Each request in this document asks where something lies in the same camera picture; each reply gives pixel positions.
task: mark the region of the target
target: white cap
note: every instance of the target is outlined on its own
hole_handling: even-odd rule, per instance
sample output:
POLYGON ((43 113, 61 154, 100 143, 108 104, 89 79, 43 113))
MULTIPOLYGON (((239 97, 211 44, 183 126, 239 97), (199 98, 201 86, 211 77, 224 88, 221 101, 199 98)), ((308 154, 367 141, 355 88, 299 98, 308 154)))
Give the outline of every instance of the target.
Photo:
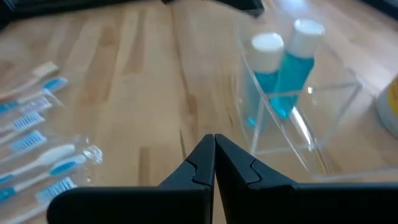
POLYGON ((324 35, 323 25, 309 19, 297 19, 287 51, 296 57, 313 58, 324 35))
POLYGON ((284 53, 284 41, 279 34, 261 33, 251 39, 248 52, 250 69, 262 72, 274 72, 280 66, 284 53))

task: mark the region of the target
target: wooden table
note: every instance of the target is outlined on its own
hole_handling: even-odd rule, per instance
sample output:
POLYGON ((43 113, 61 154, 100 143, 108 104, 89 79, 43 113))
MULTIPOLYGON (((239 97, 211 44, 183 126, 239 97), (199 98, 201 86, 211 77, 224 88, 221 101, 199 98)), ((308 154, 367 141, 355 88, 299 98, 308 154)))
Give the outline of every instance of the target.
MULTIPOLYGON (((322 16, 333 34, 329 44, 375 93, 398 70, 398 24, 374 9, 346 0, 266 4, 322 16)), ((55 61, 71 85, 57 95, 65 107, 51 112, 51 125, 102 148, 92 183, 157 185, 206 133, 246 148, 231 95, 239 60, 234 15, 206 1, 144 1, 19 21, 0 35, 0 52, 7 52, 1 68, 55 61)), ((274 162, 282 172, 300 167, 274 162)), ((296 177, 310 179, 305 172, 296 177)), ((214 214, 215 223, 225 222, 218 195, 214 214)))

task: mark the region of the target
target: clear acrylic holder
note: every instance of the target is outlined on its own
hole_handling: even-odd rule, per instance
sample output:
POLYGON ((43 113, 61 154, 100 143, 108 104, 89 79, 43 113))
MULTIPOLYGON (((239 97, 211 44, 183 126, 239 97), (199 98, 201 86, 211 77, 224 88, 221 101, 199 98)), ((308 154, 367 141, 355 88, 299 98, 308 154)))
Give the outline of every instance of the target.
POLYGON ((374 97, 364 82, 327 43, 318 47, 315 66, 301 92, 265 94, 261 90, 246 60, 251 37, 275 32, 286 44, 294 20, 275 10, 257 19, 242 15, 235 20, 242 72, 233 82, 234 99, 249 152, 296 180, 398 178, 394 173, 398 141, 382 127, 374 97), (290 117, 281 119, 269 99, 289 95, 299 95, 299 99, 290 117))

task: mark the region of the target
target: blue liquid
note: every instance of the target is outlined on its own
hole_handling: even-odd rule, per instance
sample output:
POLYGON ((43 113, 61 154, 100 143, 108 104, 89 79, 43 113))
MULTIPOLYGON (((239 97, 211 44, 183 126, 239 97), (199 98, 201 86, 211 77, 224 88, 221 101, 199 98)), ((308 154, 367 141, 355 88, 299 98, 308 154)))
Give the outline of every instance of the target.
MULTIPOLYGON (((263 73, 263 72, 256 72, 254 71, 254 75, 257 78, 257 81, 259 82, 262 90, 264 93, 272 93, 274 90, 277 78, 278 78, 278 72, 272 72, 272 73, 263 73)), ((246 106, 246 109, 249 111, 248 112, 248 125, 250 127, 255 127, 256 126, 256 120, 257 120, 257 113, 259 110, 259 104, 260 104, 260 94, 258 93, 256 86, 254 85, 254 81, 251 80, 251 77, 249 74, 246 75, 247 78, 247 85, 246 85, 246 102, 249 104, 246 106)), ((262 120, 262 127, 264 127, 265 121, 264 119, 262 120)))
MULTIPOLYGON (((280 68, 279 79, 275 84, 274 93, 302 90, 314 64, 313 58, 298 58, 286 53, 280 68)), ((278 96, 271 98, 269 101, 280 119, 288 119, 298 99, 298 95, 278 96)))

